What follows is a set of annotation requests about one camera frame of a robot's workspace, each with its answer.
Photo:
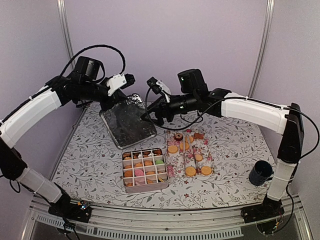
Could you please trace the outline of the silver tin lid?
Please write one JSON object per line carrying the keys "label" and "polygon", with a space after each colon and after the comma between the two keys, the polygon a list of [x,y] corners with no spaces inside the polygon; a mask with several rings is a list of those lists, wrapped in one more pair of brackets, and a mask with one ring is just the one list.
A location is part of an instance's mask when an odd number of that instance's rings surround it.
{"label": "silver tin lid", "polygon": [[112,109],[100,111],[99,115],[108,130],[115,146],[124,150],[157,135],[155,125],[141,120],[145,108],[137,93],[128,95],[126,100],[117,103]]}

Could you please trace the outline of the green sandwich cookie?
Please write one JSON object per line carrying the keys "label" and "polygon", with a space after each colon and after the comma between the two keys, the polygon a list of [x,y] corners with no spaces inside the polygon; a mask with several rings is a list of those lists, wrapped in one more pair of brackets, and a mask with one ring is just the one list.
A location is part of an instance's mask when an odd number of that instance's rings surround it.
{"label": "green sandwich cookie", "polygon": [[161,165],[161,164],[164,164],[164,161],[158,159],[158,160],[155,161],[155,164],[156,164],[156,165]]}

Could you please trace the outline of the small swirl butter cookie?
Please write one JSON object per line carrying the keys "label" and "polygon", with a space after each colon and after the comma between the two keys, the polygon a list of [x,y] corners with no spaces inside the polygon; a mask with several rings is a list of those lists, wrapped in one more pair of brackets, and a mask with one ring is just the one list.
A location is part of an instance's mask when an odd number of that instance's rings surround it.
{"label": "small swirl butter cookie", "polygon": [[145,160],[145,161],[143,162],[143,165],[144,165],[145,167],[148,167],[148,166],[153,166],[154,164],[153,164],[153,162],[152,162],[151,160]]}

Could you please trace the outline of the metal tongs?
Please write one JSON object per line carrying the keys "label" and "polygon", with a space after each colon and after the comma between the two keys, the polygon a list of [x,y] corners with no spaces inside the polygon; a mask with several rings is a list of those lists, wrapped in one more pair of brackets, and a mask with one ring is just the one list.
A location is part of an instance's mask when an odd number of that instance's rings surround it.
{"label": "metal tongs", "polygon": [[184,164],[184,173],[187,177],[195,177],[199,173],[199,167],[196,160],[196,154],[194,152],[193,146],[191,143],[189,144],[189,149],[183,151],[183,164]]}

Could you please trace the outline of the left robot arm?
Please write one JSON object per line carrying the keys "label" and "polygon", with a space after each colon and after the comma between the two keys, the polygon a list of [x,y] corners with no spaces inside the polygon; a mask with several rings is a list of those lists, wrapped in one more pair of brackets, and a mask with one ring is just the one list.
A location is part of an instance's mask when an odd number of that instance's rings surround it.
{"label": "left robot arm", "polygon": [[28,98],[0,122],[0,170],[4,178],[16,181],[39,194],[63,216],[74,213],[70,196],[57,184],[32,169],[15,149],[16,144],[43,119],[69,102],[81,100],[114,105],[122,89],[132,85],[132,74],[120,72],[112,77],[97,78],[103,64],[95,59],[81,56],[74,70],[68,75],[60,74],[49,80],[36,94]]}

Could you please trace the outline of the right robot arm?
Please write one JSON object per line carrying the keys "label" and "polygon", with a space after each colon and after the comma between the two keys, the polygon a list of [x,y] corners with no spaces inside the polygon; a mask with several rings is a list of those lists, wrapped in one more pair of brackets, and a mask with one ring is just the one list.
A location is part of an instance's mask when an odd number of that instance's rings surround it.
{"label": "right robot arm", "polygon": [[147,80],[149,90],[161,97],[145,109],[141,116],[143,120],[161,127],[164,120],[171,122],[175,115],[199,111],[219,118],[247,121],[282,136],[276,169],[266,196],[258,208],[262,218],[269,218],[278,210],[281,198],[302,158],[304,127],[299,105],[263,102],[222,88],[210,91],[200,69],[188,69],[177,76],[181,95],[172,95],[166,85],[154,77]]}

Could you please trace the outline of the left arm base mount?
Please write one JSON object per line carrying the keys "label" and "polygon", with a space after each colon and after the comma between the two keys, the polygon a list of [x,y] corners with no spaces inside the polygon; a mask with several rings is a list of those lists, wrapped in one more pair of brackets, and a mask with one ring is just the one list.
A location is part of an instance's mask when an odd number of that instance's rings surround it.
{"label": "left arm base mount", "polygon": [[82,203],[78,205],[70,201],[57,201],[50,203],[48,213],[67,220],[88,223],[92,215],[92,208]]}

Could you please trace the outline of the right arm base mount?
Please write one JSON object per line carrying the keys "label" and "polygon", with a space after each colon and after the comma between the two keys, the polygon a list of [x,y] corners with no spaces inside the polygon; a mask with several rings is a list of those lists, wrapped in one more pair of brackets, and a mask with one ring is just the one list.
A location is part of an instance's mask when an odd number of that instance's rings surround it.
{"label": "right arm base mount", "polygon": [[260,205],[243,207],[240,215],[245,223],[256,223],[257,230],[263,235],[274,234],[283,220],[284,208],[266,209]]}

